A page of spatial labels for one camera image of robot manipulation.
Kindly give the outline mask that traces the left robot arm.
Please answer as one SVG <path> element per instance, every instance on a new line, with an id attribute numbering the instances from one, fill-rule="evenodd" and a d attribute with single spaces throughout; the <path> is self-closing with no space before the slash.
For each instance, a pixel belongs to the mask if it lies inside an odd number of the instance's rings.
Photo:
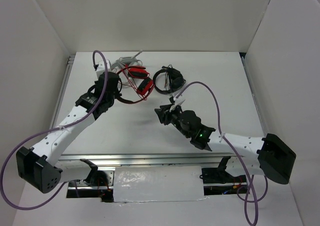
<path id="1" fill-rule="evenodd" d="M 88 92 L 76 101 L 56 131 L 30 149 L 21 147 L 16 153 L 19 176 L 44 194 L 61 182 L 81 180 L 89 186 L 95 184 L 100 174 L 97 165 L 87 159 L 62 165 L 59 158 L 85 128 L 113 106 L 119 95 L 119 79 L 113 72 L 101 74 Z"/>

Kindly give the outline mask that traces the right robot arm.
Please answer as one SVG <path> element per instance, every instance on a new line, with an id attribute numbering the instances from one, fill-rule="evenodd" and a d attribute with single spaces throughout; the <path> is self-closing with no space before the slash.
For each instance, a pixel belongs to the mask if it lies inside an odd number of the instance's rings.
<path id="1" fill-rule="evenodd" d="M 247 137 L 221 133 L 204 125 L 194 111 L 170 104 L 154 111 L 161 124 L 173 125 L 195 148 L 235 154 L 234 159 L 223 157 L 219 164 L 217 175 L 223 182 L 249 174 L 263 175 L 281 185 L 289 183 L 297 155 L 277 135 Z"/>

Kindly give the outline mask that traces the red and black headphones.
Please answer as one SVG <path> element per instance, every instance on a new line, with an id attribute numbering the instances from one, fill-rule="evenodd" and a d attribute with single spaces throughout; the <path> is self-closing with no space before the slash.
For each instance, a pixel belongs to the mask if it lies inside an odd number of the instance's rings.
<path id="1" fill-rule="evenodd" d="M 121 79 L 120 81 L 120 93 L 122 90 L 123 86 L 128 86 L 131 87 L 134 92 L 137 94 L 139 97 L 138 100 L 132 101 L 129 99 L 124 99 L 121 96 L 117 98 L 117 100 L 121 103 L 132 105 L 132 104 L 137 104 L 142 101 L 147 100 L 148 96 L 152 93 L 154 89 L 154 83 L 153 80 L 151 79 L 150 73 L 147 72 L 146 68 L 144 66 L 129 66 L 126 67 L 126 70 L 128 70 L 128 80 L 129 80 L 129 85 L 125 85 L 122 83 Z"/>

